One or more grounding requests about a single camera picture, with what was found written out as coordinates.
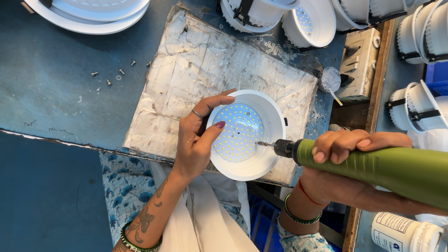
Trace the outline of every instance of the electric screwdriver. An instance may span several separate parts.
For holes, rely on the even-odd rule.
[[[279,139],[271,146],[278,156],[299,165],[336,173],[384,187],[403,197],[448,210],[448,152],[414,148],[386,148],[371,152],[354,150],[347,160],[319,164],[311,154],[314,141]]]

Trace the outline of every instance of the hand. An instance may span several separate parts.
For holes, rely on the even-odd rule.
[[[235,97],[227,96],[236,89],[225,91],[217,96],[204,98],[194,107],[194,110],[205,117],[213,108],[228,105],[235,101]],[[210,161],[211,144],[222,132],[224,121],[210,126],[201,136],[199,130],[203,119],[195,113],[182,118],[179,123],[179,140],[177,143],[176,161],[173,171],[179,173],[187,181],[200,175]]]
[[[370,135],[364,130],[327,131],[317,138],[312,153],[317,163],[330,159],[333,163],[340,164],[352,150],[367,152],[388,147],[411,148],[412,141],[403,133],[377,132]],[[318,169],[303,167],[301,185],[308,196],[320,204],[334,201],[369,212],[448,215],[446,210],[407,199],[393,192],[377,190],[367,182]]]

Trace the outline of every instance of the blue floral clothing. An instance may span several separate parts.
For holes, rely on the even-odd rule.
[[[100,152],[103,185],[112,242],[115,245],[124,224],[133,220],[156,191],[150,163],[134,157]],[[241,207],[220,201],[229,215],[249,235]],[[293,235],[279,224],[280,243],[286,252],[333,252],[319,234]]]

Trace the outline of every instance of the white fabric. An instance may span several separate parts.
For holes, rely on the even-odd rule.
[[[170,171],[158,162],[151,163],[151,170],[156,187]],[[180,197],[163,236],[159,252],[258,252],[218,202],[214,190],[202,175],[196,177]]]

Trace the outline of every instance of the orange thread bracelet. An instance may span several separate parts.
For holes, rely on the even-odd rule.
[[[305,192],[305,190],[303,190],[303,187],[302,187],[302,185],[300,184],[300,177],[299,177],[299,181],[297,182],[297,185],[299,186],[299,188],[300,188],[300,190],[303,192],[303,194],[305,194],[305,196],[311,201],[311,202],[313,202],[314,204],[316,204],[316,205],[318,205],[318,206],[326,206],[326,205],[328,205],[328,204],[330,204],[330,202],[328,202],[328,203],[326,203],[326,204],[319,204],[319,203],[316,203],[314,200],[312,200],[307,194],[306,194],[306,192]]]

